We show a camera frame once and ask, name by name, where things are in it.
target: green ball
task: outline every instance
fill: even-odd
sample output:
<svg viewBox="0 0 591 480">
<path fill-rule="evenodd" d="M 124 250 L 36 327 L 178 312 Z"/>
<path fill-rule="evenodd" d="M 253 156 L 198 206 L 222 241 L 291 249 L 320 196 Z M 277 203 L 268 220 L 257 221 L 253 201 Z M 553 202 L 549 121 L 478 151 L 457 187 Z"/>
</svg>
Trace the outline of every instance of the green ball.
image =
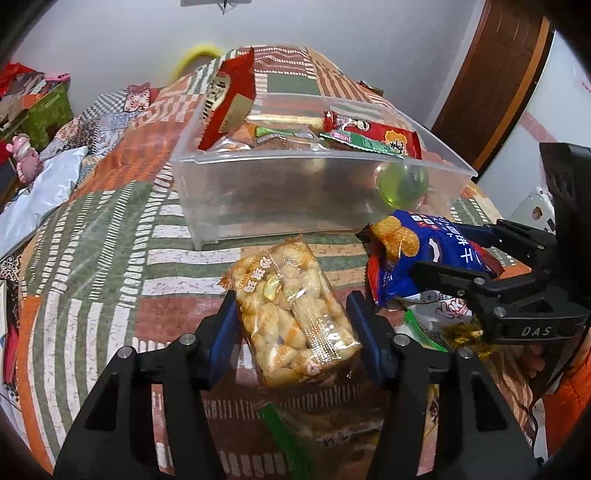
<svg viewBox="0 0 591 480">
<path fill-rule="evenodd" d="M 427 169 L 416 165 L 391 163 L 378 173 L 378 190 L 392 209 L 416 210 L 429 188 Z"/>
</svg>

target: green box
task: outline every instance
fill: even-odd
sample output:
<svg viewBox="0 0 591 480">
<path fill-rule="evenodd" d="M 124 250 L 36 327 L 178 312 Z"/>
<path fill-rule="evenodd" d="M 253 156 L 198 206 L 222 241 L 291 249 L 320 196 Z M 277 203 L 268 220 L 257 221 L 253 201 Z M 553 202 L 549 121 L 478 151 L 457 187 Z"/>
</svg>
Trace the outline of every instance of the green box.
<svg viewBox="0 0 591 480">
<path fill-rule="evenodd" d="M 10 142 L 14 135 L 25 133 L 31 138 L 31 146 L 40 152 L 73 118 L 66 85 L 61 83 L 30 109 L 21 111 L 2 137 Z"/>
</svg>

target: patchwork bedspread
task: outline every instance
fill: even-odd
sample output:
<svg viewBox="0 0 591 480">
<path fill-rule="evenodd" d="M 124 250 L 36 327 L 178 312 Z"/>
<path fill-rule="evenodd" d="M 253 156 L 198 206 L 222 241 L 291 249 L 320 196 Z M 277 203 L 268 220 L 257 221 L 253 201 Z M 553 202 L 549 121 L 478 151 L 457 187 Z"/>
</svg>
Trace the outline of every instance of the patchwork bedspread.
<svg viewBox="0 0 591 480">
<path fill-rule="evenodd" d="M 122 111 L 109 113 L 108 120 L 103 120 L 104 112 L 96 114 L 92 139 L 85 141 L 95 146 L 94 155 L 114 148 L 88 172 L 72 199 L 43 223 L 22 255 L 18 388 L 28 442 L 49 471 L 80 405 L 119 347 L 150 351 L 194 331 L 221 304 L 224 292 L 218 281 L 231 263 L 281 240 L 226 241 L 195 251 L 168 162 L 208 79 L 221 61 L 240 52 L 231 51 L 183 77 L 150 106 L 145 92 L 138 93 L 134 101 L 141 107 L 133 115 L 126 115 L 129 91 Z M 255 76 L 258 92 L 327 95 L 394 108 L 310 49 L 257 47 Z M 121 92 L 104 97 L 117 105 L 121 99 Z M 94 113 L 74 121 L 87 121 L 85 115 Z M 73 138 L 70 131 L 79 134 L 76 125 L 69 129 L 60 133 L 63 145 L 54 145 L 56 150 Z M 450 215 L 475 224 L 498 217 L 490 202 L 471 188 Z M 314 233 L 304 240 L 341 300 L 363 287 L 367 256 L 357 237 Z M 515 264 L 497 254 L 507 267 Z M 400 313 L 388 315 L 393 323 L 400 321 Z M 518 404 L 528 405 L 531 393 L 512 357 L 500 354 L 494 362 L 495 380 L 524 424 Z M 305 411 L 347 404 L 360 395 L 364 397 L 358 401 L 372 404 L 380 393 L 368 394 L 366 384 L 363 373 L 354 372 L 330 385 L 298 387 L 278 401 Z M 246 344 L 236 348 L 234 369 L 203 397 L 226 473 L 259 478 L 287 474 L 285 459 L 254 408 L 265 393 L 256 387 Z M 171 472 L 158 387 L 153 388 L 152 408 L 158 462 Z M 426 444 L 434 447 L 433 439 Z M 426 458 L 422 468 L 428 469 L 430 462 Z"/>
</svg>

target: black cable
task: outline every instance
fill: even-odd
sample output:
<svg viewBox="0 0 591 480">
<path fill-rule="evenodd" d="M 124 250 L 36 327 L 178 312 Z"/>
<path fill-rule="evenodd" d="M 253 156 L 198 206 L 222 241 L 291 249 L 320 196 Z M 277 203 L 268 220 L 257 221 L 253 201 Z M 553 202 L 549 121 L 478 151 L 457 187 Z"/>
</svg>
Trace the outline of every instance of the black cable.
<svg viewBox="0 0 591 480">
<path fill-rule="evenodd" d="M 10 403 L 10 405 L 12 405 L 14 408 L 16 408 L 19 412 L 22 413 L 22 410 L 20 408 L 18 408 L 16 404 L 12 403 L 10 398 L 8 398 L 6 395 L 4 395 L 3 393 L 0 392 L 0 397 L 4 398 L 4 400 L 6 400 L 8 403 Z"/>
<path fill-rule="evenodd" d="M 581 347 L 583 346 L 583 343 L 585 342 L 585 339 L 587 338 L 587 334 L 589 333 L 590 327 L 591 327 L 591 323 L 588 323 L 587 326 L 585 327 L 585 330 L 583 331 L 583 334 L 581 335 L 581 338 L 579 339 L 579 343 L 574 348 L 573 353 L 570 354 L 569 359 L 564 363 L 564 365 L 562 367 L 560 367 L 560 369 L 556 372 L 556 374 L 550 379 L 550 381 L 546 385 L 546 388 L 543 389 L 542 392 L 546 392 L 552 385 L 554 385 L 554 382 L 556 382 L 560 378 L 560 376 L 563 375 L 563 373 L 570 367 L 574 358 L 578 355 L 579 351 L 581 350 Z M 530 404 L 530 407 L 527 409 L 527 416 L 530 418 L 531 422 L 534 424 L 534 433 L 533 433 L 533 437 L 531 439 L 531 451 L 532 452 L 534 451 L 535 439 L 538 436 L 538 430 L 539 430 L 538 420 L 535 418 L 535 415 L 534 415 L 534 405 L 541 398 L 542 398 L 542 396 L 534 398 Z M 521 409 L 525 409 L 525 406 L 522 404 L 520 404 L 519 407 Z"/>
</svg>

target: yellow ring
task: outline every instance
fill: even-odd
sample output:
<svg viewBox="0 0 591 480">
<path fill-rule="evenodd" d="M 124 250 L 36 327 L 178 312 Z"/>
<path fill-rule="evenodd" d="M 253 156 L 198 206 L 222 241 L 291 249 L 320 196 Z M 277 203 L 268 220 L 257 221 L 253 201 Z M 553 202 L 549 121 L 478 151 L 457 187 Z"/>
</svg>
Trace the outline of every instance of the yellow ring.
<svg viewBox="0 0 591 480">
<path fill-rule="evenodd" d="M 199 57 L 211 57 L 213 59 L 218 59 L 222 56 L 223 51 L 217 48 L 215 45 L 210 44 L 202 44 L 193 47 L 189 50 L 178 63 L 176 68 L 174 69 L 173 78 L 171 82 L 175 82 L 178 80 L 182 74 L 182 72 L 187 68 L 187 66 L 198 59 Z"/>
</svg>

